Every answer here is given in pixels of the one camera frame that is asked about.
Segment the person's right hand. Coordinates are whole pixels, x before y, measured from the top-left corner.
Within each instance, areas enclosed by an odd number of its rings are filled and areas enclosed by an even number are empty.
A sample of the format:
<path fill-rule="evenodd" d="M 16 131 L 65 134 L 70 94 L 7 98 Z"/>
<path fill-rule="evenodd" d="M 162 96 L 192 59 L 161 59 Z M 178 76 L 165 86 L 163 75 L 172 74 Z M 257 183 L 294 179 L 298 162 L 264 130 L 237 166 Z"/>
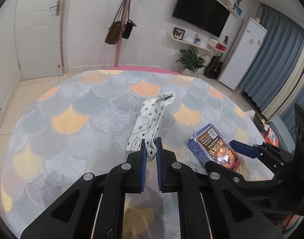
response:
<path fill-rule="evenodd" d="M 295 225 L 299 224 L 303 219 L 303 216 L 299 215 L 290 215 L 282 222 L 282 230 L 288 231 L 291 230 Z"/>

